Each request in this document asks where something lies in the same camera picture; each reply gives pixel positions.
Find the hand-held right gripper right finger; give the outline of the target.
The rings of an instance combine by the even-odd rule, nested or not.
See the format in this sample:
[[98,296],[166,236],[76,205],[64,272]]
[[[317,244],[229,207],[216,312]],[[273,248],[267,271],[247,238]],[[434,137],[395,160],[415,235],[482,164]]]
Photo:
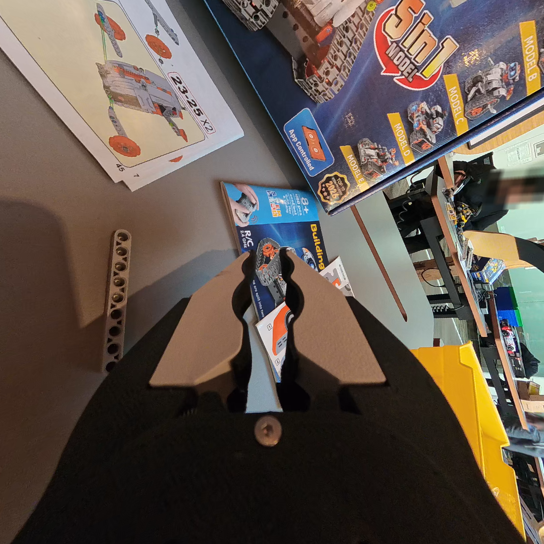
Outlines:
[[278,385],[283,412],[305,412],[321,395],[337,398],[350,388],[382,387],[386,376],[351,308],[356,300],[296,254],[280,250],[286,305],[285,359]]

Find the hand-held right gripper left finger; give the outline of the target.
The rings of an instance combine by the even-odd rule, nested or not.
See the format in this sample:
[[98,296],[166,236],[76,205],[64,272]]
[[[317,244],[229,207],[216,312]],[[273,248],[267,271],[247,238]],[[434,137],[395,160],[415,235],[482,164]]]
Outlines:
[[241,254],[190,298],[149,385],[216,393],[244,413],[252,372],[245,312],[252,304],[256,252]]

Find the long grey holed beam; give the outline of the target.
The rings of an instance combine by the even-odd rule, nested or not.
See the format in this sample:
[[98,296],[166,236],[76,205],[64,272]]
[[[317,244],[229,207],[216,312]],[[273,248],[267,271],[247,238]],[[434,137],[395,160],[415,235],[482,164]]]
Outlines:
[[105,329],[102,371],[110,372],[124,353],[126,305],[130,272],[132,235],[120,228],[112,234],[105,291]]

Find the grey desk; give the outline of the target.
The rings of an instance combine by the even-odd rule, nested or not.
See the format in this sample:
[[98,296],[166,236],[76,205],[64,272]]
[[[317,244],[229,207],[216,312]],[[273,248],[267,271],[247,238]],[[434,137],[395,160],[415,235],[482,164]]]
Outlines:
[[249,472],[256,493],[235,497],[211,479],[242,460],[231,451],[189,473],[179,454],[196,423],[181,391],[143,395],[155,416],[129,407],[120,387],[102,416],[81,414],[105,377],[100,367],[108,246],[134,236],[127,343],[166,339],[179,300],[235,259],[217,180],[256,173],[243,143],[131,193],[116,186],[1,52],[1,543],[253,543],[214,507],[249,513],[262,542],[368,543],[325,536],[324,514],[280,517],[266,499],[267,461]]

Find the robot sticker sheet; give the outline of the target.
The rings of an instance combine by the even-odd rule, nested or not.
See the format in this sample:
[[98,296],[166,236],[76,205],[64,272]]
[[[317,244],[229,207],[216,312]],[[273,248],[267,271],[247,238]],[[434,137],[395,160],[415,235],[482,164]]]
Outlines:
[[[354,297],[353,289],[340,256],[330,262],[320,272],[320,275],[341,290],[346,297]],[[281,370],[286,355],[288,325],[292,318],[293,312],[285,302],[282,302],[256,324],[257,332],[267,351],[276,383],[281,381]]]

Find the wooden plank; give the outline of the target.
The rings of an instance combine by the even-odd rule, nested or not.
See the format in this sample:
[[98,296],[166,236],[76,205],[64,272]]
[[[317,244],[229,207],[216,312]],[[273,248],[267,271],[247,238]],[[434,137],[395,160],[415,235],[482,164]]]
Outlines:
[[442,274],[435,260],[418,261],[412,264],[421,282],[431,282],[442,279]]

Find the brown-topped background table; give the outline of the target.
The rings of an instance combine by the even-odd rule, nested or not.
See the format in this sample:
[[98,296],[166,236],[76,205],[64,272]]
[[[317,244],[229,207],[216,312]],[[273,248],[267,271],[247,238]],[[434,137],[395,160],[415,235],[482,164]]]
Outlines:
[[480,346],[480,353],[497,397],[497,409],[501,416],[516,418],[520,426],[527,430],[529,425],[520,402],[516,378],[501,331],[494,292],[488,294],[486,324],[489,325],[490,332],[487,337],[480,337],[480,341],[486,343]]
[[473,320],[480,336],[486,337],[487,303],[481,306],[469,266],[462,259],[461,232],[448,216],[447,204],[453,204],[450,197],[453,185],[444,177],[452,177],[452,161],[442,164],[445,161],[442,158],[436,161],[425,180],[415,183],[404,195],[388,200],[387,204],[401,235],[413,234],[408,227],[414,225],[414,230],[423,233],[429,243],[428,249],[442,274],[446,291],[427,296],[432,308],[439,308],[435,318]]

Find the yellow plastic bin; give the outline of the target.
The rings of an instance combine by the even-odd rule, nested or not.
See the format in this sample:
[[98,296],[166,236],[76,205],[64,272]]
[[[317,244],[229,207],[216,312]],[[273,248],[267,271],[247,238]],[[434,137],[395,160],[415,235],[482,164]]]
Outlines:
[[526,540],[515,472],[503,457],[509,441],[472,343],[411,352],[450,404],[493,496]]

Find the closed blue instruction booklet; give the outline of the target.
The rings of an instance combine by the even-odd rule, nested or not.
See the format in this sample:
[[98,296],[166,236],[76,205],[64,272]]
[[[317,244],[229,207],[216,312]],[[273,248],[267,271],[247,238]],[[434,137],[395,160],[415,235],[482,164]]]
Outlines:
[[280,252],[296,254],[317,272],[329,265],[312,193],[220,183],[241,253],[255,253],[252,297],[262,320],[285,300]]

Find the small blue toy box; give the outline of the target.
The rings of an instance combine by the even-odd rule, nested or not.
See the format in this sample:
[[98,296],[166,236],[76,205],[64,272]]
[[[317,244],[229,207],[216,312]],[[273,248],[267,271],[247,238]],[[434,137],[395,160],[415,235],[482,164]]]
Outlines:
[[491,257],[473,256],[471,276],[475,282],[493,284],[505,270],[505,262]]

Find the blue storage bin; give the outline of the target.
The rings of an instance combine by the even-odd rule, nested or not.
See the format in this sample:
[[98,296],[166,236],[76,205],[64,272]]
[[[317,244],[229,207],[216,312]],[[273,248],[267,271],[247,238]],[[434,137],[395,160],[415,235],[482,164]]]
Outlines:
[[513,327],[522,326],[520,312],[512,287],[498,287],[494,290],[497,314]]

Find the red toy car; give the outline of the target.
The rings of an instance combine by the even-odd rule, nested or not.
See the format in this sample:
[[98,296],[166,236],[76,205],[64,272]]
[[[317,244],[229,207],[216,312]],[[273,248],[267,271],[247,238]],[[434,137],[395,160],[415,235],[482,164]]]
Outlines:
[[512,359],[521,361],[520,343],[515,327],[513,327],[507,319],[500,318],[499,323],[508,356]]

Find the tan wooden chair seat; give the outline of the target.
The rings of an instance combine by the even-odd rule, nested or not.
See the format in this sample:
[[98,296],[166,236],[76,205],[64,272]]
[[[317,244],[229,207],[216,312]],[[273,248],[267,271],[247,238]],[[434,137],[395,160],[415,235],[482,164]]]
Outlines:
[[516,237],[505,233],[466,230],[464,237],[472,243],[474,254],[503,260],[507,270],[516,268],[535,268],[520,258],[516,245]]

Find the blue toy robot box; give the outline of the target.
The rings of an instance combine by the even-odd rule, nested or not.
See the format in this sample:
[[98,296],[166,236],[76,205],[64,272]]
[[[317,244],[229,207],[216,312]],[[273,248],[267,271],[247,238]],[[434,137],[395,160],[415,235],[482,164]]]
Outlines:
[[206,1],[335,214],[543,100],[543,1]]

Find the open white instruction booklet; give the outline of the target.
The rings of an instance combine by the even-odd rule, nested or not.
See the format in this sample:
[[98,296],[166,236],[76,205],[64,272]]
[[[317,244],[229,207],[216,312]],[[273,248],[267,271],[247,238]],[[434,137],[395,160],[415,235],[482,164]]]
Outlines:
[[131,191],[244,135],[166,1],[1,1],[1,48]]

